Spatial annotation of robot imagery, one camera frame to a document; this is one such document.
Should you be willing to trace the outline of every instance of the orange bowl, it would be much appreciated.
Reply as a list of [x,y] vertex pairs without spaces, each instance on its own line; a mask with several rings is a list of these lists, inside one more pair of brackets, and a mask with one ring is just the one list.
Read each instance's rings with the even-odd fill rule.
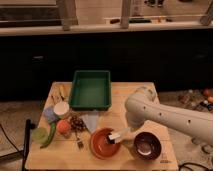
[[111,128],[102,128],[95,131],[90,139],[92,153],[99,159],[107,159],[114,156],[120,149],[120,143],[110,144],[107,136],[112,132]]

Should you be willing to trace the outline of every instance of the maroon bowl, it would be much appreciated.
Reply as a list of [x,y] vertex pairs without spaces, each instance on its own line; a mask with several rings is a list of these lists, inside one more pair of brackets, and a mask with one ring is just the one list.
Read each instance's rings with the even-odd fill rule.
[[136,153],[145,160],[154,160],[161,153],[161,144],[159,139],[152,133],[139,133],[134,140]]

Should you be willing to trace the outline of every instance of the cucumber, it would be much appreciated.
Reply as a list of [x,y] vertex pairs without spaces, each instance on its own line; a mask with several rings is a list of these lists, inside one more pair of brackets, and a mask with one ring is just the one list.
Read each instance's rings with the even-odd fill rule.
[[55,131],[56,131],[56,123],[53,122],[50,124],[50,133],[48,135],[47,140],[42,144],[42,146],[40,148],[45,148],[47,147],[53,140],[53,137],[55,135]]

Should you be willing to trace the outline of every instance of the utensil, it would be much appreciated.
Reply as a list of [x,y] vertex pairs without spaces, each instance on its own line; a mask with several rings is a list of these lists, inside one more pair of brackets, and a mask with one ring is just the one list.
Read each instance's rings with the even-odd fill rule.
[[80,139],[80,137],[78,136],[77,131],[75,131],[75,137],[76,137],[76,142],[77,142],[78,148],[79,148],[79,149],[84,148],[83,141],[82,141],[82,140]]

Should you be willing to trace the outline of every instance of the dark red bowl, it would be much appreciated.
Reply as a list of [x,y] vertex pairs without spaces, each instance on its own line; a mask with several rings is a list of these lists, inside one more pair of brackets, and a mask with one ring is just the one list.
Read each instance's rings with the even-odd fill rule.
[[120,149],[120,143],[110,144],[107,139],[111,128],[102,128],[95,131],[90,139],[90,148],[92,153],[99,159],[107,159],[114,156]]
[[145,160],[154,160],[161,153],[161,144],[159,139],[152,133],[139,133],[134,140],[136,153]]

